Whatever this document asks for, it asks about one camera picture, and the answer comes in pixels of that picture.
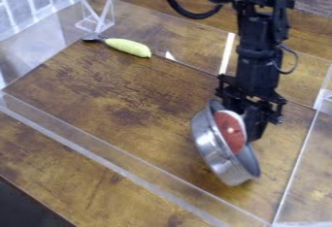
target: metal bowl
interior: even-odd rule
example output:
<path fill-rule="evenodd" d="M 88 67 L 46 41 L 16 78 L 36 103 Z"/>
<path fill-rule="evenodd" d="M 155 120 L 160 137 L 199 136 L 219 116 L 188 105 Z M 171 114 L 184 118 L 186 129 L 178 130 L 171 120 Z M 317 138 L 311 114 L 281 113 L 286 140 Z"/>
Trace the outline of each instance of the metal bowl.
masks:
<path fill-rule="evenodd" d="M 238 185 L 261 174 L 259 164 L 250 144 L 235 155 L 216 127 L 212 114 L 224 110 L 222 104 L 211 99 L 206 108 L 191 120 L 190 128 L 194 143 L 211 171 L 227 185 Z"/>

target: black cable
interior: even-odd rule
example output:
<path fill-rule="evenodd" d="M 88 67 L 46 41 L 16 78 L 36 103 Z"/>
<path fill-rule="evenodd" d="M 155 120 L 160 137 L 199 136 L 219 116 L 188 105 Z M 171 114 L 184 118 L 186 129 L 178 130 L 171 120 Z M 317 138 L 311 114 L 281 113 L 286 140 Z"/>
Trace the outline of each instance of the black cable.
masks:
<path fill-rule="evenodd" d="M 202 14 L 195 14 L 195 13 L 191 13 L 188 12 L 180 5 L 179 3 L 176 2 L 176 0 L 167 0 L 171 8 L 176 11 L 178 14 L 180 14 L 182 16 L 187 17 L 187 18 L 191 18 L 191 19 L 204 19 L 210 16 L 212 16 L 222 8 L 223 5 L 216 5 L 214 7 L 212 10 L 210 10 L 208 12 L 206 13 L 202 13 Z"/>
<path fill-rule="evenodd" d="M 294 70 L 297 69 L 298 62 L 299 62 L 298 54 L 297 54 L 297 52 L 295 52 L 294 50 L 291 50 L 285 44 L 279 44 L 278 47 L 279 47 L 281 49 L 286 50 L 287 52 L 290 52 L 290 53 L 294 55 L 294 57 L 295 57 L 295 64 L 294 64 L 293 68 L 291 68 L 290 70 L 287 70 L 287 71 L 282 71 L 282 70 L 277 67 L 277 65 L 274 64 L 274 60 L 273 60 L 273 62 L 271 62 L 273 66 L 274 66 L 274 69 L 277 70 L 277 72 L 278 72 L 281 75 L 289 75 L 289 74 L 291 74 L 291 73 L 294 72 Z"/>

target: red object in bowl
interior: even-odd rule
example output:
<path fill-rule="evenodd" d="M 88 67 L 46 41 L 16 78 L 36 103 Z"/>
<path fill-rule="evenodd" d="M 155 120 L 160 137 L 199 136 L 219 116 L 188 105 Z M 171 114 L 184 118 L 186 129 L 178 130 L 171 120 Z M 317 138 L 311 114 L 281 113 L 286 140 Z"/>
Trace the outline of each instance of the red object in bowl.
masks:
<path fill-rule="evenodd" d="M 227 146 L 232 154 L 236 154 L 243 149 L 246 143 L 242 118 L 231 111 L 215 112 L 212 117 Z"/>

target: dark floor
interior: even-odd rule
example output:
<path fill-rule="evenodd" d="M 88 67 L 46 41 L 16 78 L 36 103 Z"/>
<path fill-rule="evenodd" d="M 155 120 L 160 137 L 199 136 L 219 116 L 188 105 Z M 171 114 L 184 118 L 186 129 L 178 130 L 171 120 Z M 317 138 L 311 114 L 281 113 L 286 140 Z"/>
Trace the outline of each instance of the dark floor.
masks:
<path fill-rule="evenodd" d="M 0 179 L 1 227 L 72 227 L 42 205 Z"/>

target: wooden table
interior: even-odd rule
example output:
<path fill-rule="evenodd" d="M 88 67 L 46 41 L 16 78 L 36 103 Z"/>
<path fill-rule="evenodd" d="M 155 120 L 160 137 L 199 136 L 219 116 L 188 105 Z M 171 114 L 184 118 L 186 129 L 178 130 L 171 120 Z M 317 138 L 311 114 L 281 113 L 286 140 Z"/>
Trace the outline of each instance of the wooden table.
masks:
<path fill-rule="evenodd" d="M 92 0 L 92 4 L 97 6 L 99 1 Z M 125 1 L 172 14 L 163 0 Z M 306 24 L 322 26 L 330 21 L 310 16 L 299 22 L 302 15 L 291 14 L 293 25 L 298 25 L 289 43 L 329 58 L 332 53 L 323 47 L 330 36 L 322 35 L 319 29 L 310 33 Z M 232 30 L 232 14 L 226 9 L 203 23 Z M 305 73 L 309 86 L 298 87 L 295 95 L 293 90 L 287 92 L 299 103 L 286 105 L 283 124 L 270 125 L 263 138 L 254 143 L 261 178 L 236 187 L 226 187 L 216 180 L 188 133 L 188 121 L 214 94 L 214 75 L 157 56 L 139 59 L 100 44 L 77 42 L 10 84 L 5 92 L 270 222 L 311 124 L 314 110 L 307 106 L 315 95 L 307 93 L 307 88 L 318 88 L 322 82 L 327 63 L 321 64 L 315 73 Z M 293 75 L 293 84 L 301 81 L 306 70 L 303 67 Z M 282 84 L 286 94 L 286 81 Z M 9 117 L 1 114 L 0 119 L 1 177 L 73 224 L 207 225 L 174 203 Z"/>

